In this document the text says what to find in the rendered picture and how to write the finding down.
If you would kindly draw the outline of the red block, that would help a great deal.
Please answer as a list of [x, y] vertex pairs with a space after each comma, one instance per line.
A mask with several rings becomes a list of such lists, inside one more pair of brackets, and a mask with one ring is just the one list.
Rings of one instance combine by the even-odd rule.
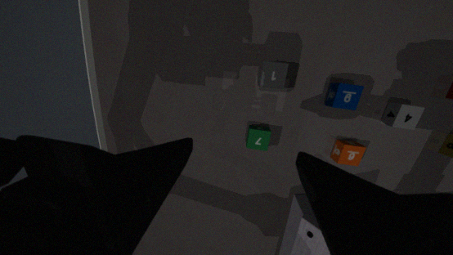
[[446, 95], [446, 99], [447, 98], [453, 99], [453, 83], [451, 84], [450, 90], [448, 91], [448, 93]]

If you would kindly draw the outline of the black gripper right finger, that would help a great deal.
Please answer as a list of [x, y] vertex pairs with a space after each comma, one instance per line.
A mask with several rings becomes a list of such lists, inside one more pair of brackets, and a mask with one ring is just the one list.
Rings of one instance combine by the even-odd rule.
[[296, 165], [331, 255], [427, 255], [453, 228], [453, 194], [399, 195], [303, 151]]

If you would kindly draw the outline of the yellow block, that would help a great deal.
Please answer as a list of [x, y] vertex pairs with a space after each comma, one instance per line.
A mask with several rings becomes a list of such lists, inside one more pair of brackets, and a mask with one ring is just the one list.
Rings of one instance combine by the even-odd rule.
[[442, 148], [439, 150], [440, 154], [447, 155], [453, 158], [453, 135], [448, 134], [448, 137], [444, 141]]

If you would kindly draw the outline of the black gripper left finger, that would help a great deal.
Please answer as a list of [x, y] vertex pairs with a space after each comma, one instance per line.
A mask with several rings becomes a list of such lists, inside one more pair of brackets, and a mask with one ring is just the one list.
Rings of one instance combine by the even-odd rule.
[[193, 150], [193, 139], [111, 154], [91, 145], [18, 136], [27, 175], [82, 186], [107, 248], [133, 254]]

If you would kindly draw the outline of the green block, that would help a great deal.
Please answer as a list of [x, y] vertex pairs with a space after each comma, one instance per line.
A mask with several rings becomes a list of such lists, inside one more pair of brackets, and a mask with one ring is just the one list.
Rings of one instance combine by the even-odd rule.
[[271, 139], [271, 129], [249, 125], [246, 148], [254, 150], [268, 150]]

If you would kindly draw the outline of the blue block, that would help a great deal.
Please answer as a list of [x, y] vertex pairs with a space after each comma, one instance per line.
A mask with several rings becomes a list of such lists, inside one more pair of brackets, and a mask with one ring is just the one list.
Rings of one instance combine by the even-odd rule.
[[325, 105], [333, 108], [356, 110], [364, 86], [349, 83], [331, 83]]

